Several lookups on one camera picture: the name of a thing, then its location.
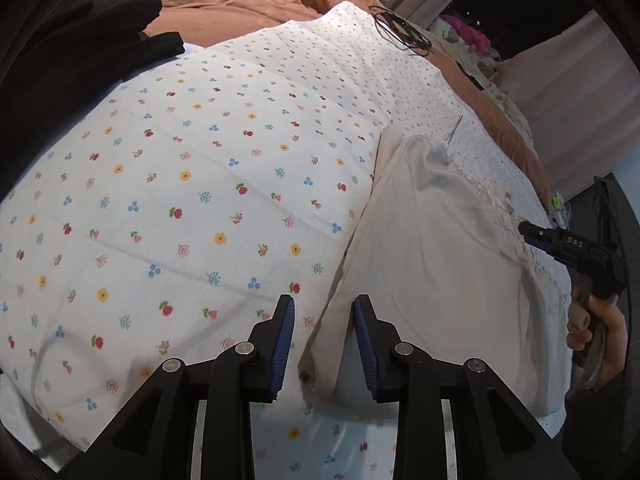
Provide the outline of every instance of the small flower print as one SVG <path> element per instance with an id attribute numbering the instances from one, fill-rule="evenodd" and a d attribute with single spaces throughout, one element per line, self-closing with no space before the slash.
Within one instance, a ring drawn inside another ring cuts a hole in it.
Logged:
<path id="1" fill-rule="evenodd" d="M 207 281 L 209 285 L 219 285 L 220 284 L 220 274 L 218 272 L 208 272 L 207 273 Z"/>
<path id="2" fill-rule="evenodd" d="M 154 264 L 149 266 L 148 275 L 150 278 L 154 277 L 156 274 L 160 274 L 162 270 L 160 267 L 156 267 Z"/>
<path id="3" fill-rule="evenodd" d="M 105 303 L 109 299 L 109 291 L 104 287 L 100 288 L 95 295 L 100 303 Z"/>
<path id="4" fill-rule="evenodd" d="M 210 308 L 203 308 L 202 313 L 207 319 L 216 319 L 218 317 L 218 311 Z"/>
<path id="5" fill-rule="evenodd" d="M 118 317 L 120 320 L 120 328 L 123 330 L 129 330 L 131 328 L 131 316 Z"/>

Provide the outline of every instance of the yellow flower print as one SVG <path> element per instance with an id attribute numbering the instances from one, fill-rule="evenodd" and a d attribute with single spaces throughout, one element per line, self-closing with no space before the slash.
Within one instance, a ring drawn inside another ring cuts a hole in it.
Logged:
<path id="1" fill-rule="evenodd" d="M 98 298 L 98 301 L 100 301 L 100 303 L 104 303 L 109 299 L 109 291 L 103 287 L 98 290 L 98 292 L 96 293 L 96 297 Z"/>
<path id="2" fill-rule="evenodd" d="M 226 236 L 224 233 L 216 233 L 216 235 L 213 237 L 213 241 L 216 243 L 216 245 L 224 245 L 226 244 Z"/>

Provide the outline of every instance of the blue flower print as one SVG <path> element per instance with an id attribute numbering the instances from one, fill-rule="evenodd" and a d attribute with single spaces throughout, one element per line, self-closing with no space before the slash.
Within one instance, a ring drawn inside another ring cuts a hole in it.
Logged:
<path id="1" fill-rule="evenodd" d="M 131 317 L 130 316 L 122 316 L 118 317 L 120 320 L 120 328 L 123 330 L 129 330 L 131 328 Z"/>
<path id="2" fill-rule="evenodd" d="M 209 285 L 219 285 L 220 284 L 220 273 L 219 272 L 208 272 L 207 273 L 207 281 Z"/>
<path id="3" fill-rule="evenodd" d="M 160 270 L 160 268 L 159 268 L 159 267 L 156 267 L 154 264 L 151 264 L 151 265 L 149 266 L 149 277 L 150 277 L 150 278 L 154 277 L 156 274 L 160 274 L 160 272 L 162 272 L 162 271 Z"/>

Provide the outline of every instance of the black fabric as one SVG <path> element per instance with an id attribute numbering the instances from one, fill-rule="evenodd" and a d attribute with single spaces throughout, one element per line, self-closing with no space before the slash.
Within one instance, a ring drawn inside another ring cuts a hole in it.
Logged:
<path id="1" fill-rule="evenodd" d="M 0 85 L 0 196 L 71 118 L 134 70 L 184 52 L 177 32 L 142 30 L 160 0 L 60 0 Z"/>
<path id="2" fill-rule="evenodd" d="M 562 452 L 582 480 L 606 480 L 618 466 L 630 384 L 627 369 L 601 389 L 579 392 L 565 401 Z"/>

